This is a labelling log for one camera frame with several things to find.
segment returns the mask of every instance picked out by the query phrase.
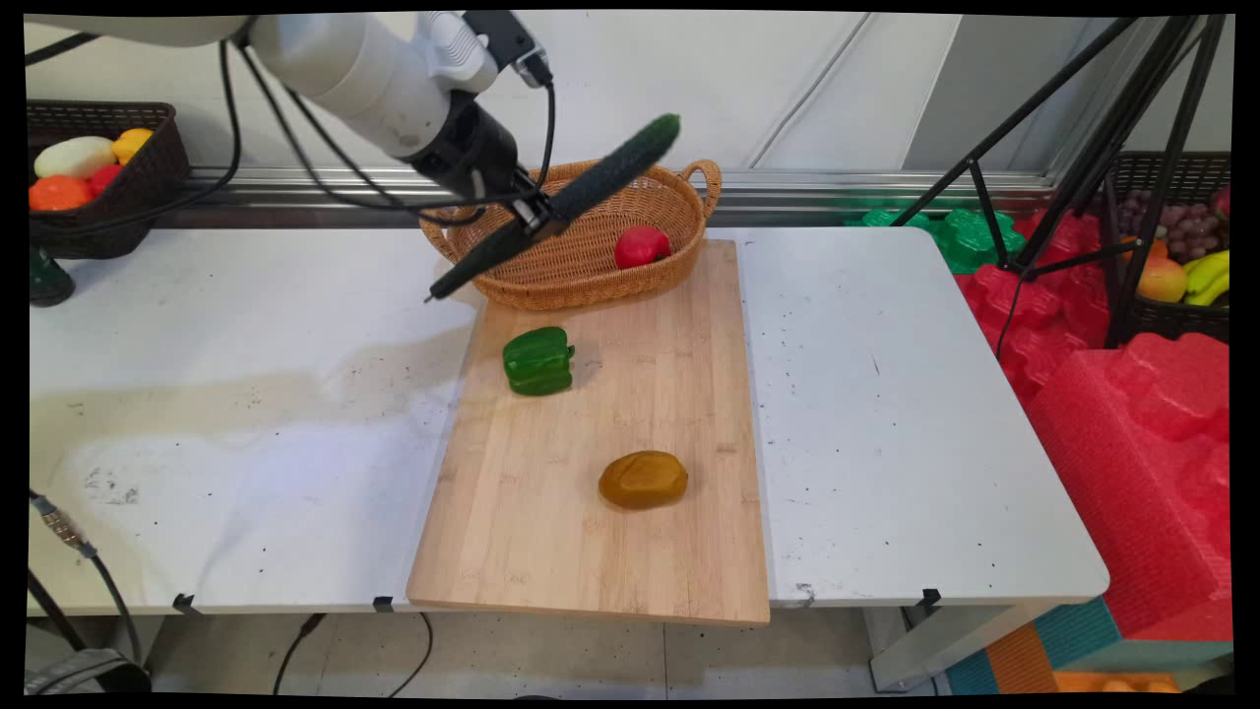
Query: banana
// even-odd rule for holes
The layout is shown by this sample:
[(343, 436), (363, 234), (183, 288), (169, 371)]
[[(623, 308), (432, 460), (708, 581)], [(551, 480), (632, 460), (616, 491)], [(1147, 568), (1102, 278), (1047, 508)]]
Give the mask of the banana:
[(1184, 263), (1182, 263), (1182, 269), (1186, 271), (1186, 275), (1188, 276), (1191, 271), (1197, 268), (1198, 264), (1203, 262), (1203, 258), (1194, 258), (1193, 261), (1186, 261)]
[(1193, 295), (1186, 296), (1186, 302), (1191, 305), (1211, 305), (1213, 300), (1230, 288), (1230, 271), (1226, 268), (1206, 288)]
[(1194, 263), (1194, 266), (1189, 268), (1183, 266), (1186, 269), (1186, 292), (1194, 295), (1211, 287), (1212, 282), (1222, 272), (1227, 272), (1230, 269), (1230, 251), (1217, 251), (1216, 253), (1210, 253), (1197, 261), (1191, 261), (1191, 263)]

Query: black tripod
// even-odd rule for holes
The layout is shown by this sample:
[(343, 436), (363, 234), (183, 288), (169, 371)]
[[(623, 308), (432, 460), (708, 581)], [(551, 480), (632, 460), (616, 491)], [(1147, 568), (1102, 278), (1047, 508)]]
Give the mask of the black tripod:
[[(1206, 21), (1202, 29), (1191, 38), (1201, 18), (1206, 18)], [(993, 243), (998, 254), (998, 267), (1019, 273), (1019, 285), (1051, 271), (1090, 261), (1111, 258), (1120, 253), (1134, 251), (1128, 268), (1121, 273), (1121, 282), (1111, 301), (1111, 322), (1108, 327), (1106, 346), (1116, 345), (1119, 332), (1123, 330), (1124, 319), (1129, 316), (1131, 310), (1138, 290), (1138, 280), (1142, 277), (1142, 268), (1154, 243), (1155, 227), (1159, 222), (1159, 214), (1163, 210), (1164, 195), (1169, 181), (1172, 181), (1173, 169), (1186, 145), (1186, 135), (1189, 132), (1191, 122), (1194, 118), (1194, 110), (1198, 107), (1198, 101), (1203, 94), (1203, 86), (1207, 83), (1207, 73), (1211, 68), (1212, 58), (1216, 55), (1216, 47), (1220, 43), (1221, 30), (1225, 26), (1225, 15), (1181, 15), (1171, 16), (1164, 21), (1159, 34), (1155, 35), (1150, 48), (1147, 49), (1145, 55), (1134, 69), (1133, 76), (1129, 77), (1115, 102), (1090, 135), (1080, 155), (1068, 166), (1062, 180), (1060, 180), (1055, 196), (1051, 199), (1041, 223), (1037, 224), (1036, 230), (1028, 238), (1028, 243), (1024, 244), (1023, 249), (1014, 258), (1009, 257), (1005, 244), (1002, 241), (998, 220), (993, 212), (993, 201), (989, 199), (988, 188), (984, 185), (984, 175), (980, 171), (980, 157), (1011, 132), (1013, 127), (1028, 117), (1029, 113), (1037, 110), (1046, 98), (1067, 83), (1081, 67), (1090, 63), (1116, 37), (1124, 34), (1135, 20), (1137, 18), (1119, 18), (1111, 23), (1111, 26), (1094, 39), (1080, 54), (1074, 57), (1058, 73), (1051, 77), (1045, 86), (1016, 108), (1007, 120), (1002, 121), (975, 147), (969, 150), (936, 184), (892, 222), (895, 227), (905, 224), (958, 179), (959, 175), (970, 170), (971, 180), (980, 199), (980, 207), (984, 210), (989, 230), (993, 234)], [(1053, 237), (1063, 212), (1075, 209), (1076, 214), (1080, 215), (1097, 193), (1100, 184), (1104, 185), (1104, 191), (1106, 193), (1104, 208), (1115, 208), (1114, 190), (1110, 189), (1110, 183), (1105, 179), (1108, 170), (1124, 146), (1125, 140), (1128, 140), (1129, 133), (1133, 132), (1138, 120), (1147, 111), (1147, 107), (1150, 106), (1150, 102), (1159, 93), (1164, 82), (1168, 81), (1168, 77), (1181, 60), (1194, 49), (1196, 44), (1198, 45), (1198, 52), (1194, 54), (1194, 64), (1186, 82), (1186, 89), (1182, 93), (1172, 131), (1168, 135), (1163, 165), (1152, 189), (1145, 215), (1138, 228), (1138, 238), (1128, 243), (1106, 244), (1091, 253), (1082, 253), (1046, 266), (1034, 266), (1033, 263), (1037, 262), (1037, 258)], [(1012, 301), (1011, 309), (1014, 311), (1014, 301)]]

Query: yellow lemon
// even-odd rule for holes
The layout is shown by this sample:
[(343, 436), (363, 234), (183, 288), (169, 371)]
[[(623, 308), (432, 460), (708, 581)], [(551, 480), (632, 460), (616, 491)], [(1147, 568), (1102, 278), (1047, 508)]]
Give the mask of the yellow lemon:
[(118, 157), (120, 165), (126, 165), (136, 156), (140, 146), (152, 136), (154, 131), (146, 127), (134, 127), (118, 136), (118, 140), (113, 141), (110, 146), (113, 154)]

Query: basket handle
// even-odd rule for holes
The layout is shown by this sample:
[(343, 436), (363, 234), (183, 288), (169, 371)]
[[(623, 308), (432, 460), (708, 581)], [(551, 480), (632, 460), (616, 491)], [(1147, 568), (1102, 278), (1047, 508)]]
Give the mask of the basket handle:
[[(454, 209), (426, 209), (426, 212), (433, 214), (435, 217), (442, 215), (450, 218)], [(447, 261), (455, 263), (460, 259), (459, 253), (455, 252), (455, 247), (451, 246), (450, 239), (446, 238), (446, 233), (442, 230), (442, 227), (435, 224), (433, 222), (421, 219), (420, 229), (425, 232), (425, 235), (428, 238), (428, 242), (433, 244), (433, 248), (437, 248), (438, 253), (446, 256)]]
[(696, 170), (699, 170), (704, 175), (704, 181), (708, 183), (708, 195), (704, 198), (704, 219), (708, 220), (713, 215), (713, 210), (717, 209), (717, 198), (722, 195), (722, 167), (718, 167), (713, 160), (696, 160), (678, 174), (683, 179), (690, 180), (692, 173)]

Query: apple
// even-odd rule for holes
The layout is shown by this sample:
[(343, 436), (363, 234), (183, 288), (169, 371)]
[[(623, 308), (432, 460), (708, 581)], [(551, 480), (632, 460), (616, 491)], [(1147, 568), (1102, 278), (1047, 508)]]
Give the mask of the apple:
[(92, 176), (87, 180), (87, 186), (92, 190), (92, 196), (100, 196), (105, 191), (105, 188), (110, 186), (110, 181), (118, 176), (121, 171), (122, 165), (106, 165), (92, 173)]
[(619, 268), (645, 266), (669, 256), (669, 237), (665, 232), (649, 225), (630, 227), (617, 238), (612, 249), (612, 259)]

